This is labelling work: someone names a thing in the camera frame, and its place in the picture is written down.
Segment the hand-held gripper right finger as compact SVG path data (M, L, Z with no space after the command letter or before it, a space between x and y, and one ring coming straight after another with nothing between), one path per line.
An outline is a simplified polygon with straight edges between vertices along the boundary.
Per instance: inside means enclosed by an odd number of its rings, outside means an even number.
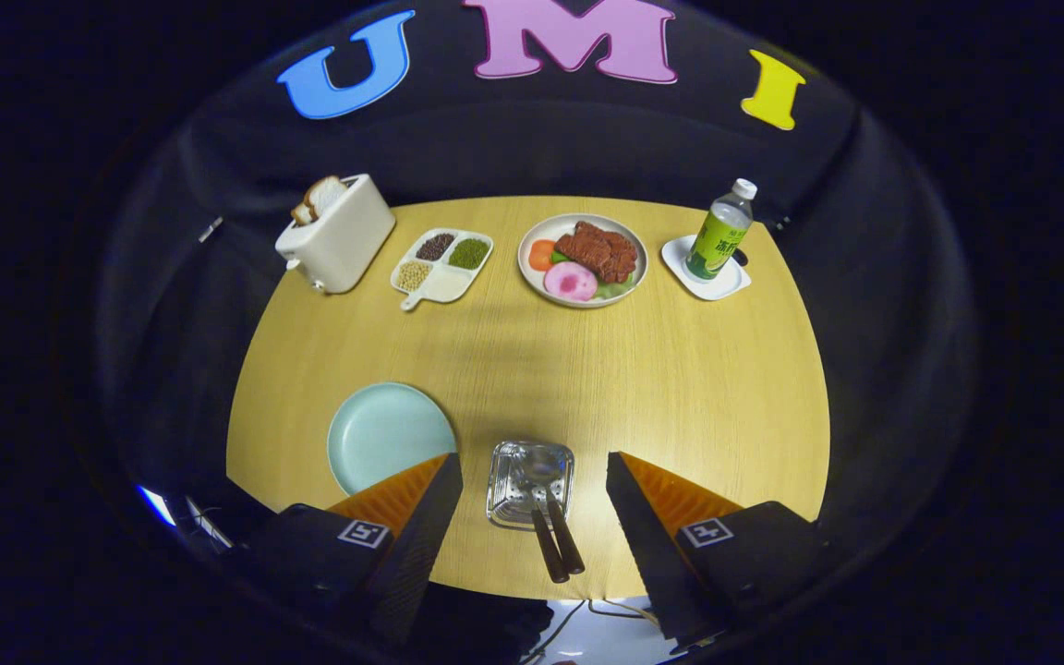
M683 647L767 624L835 562L781 502L744 508L628 452L609 454L605 491L661 631Z

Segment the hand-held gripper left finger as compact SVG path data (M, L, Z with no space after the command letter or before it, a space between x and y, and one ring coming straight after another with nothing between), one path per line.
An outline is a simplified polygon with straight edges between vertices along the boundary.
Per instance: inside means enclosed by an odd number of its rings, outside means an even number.
M328 509L296 502L234 547L255 589L310 624L402 645L462 493L454 452Z

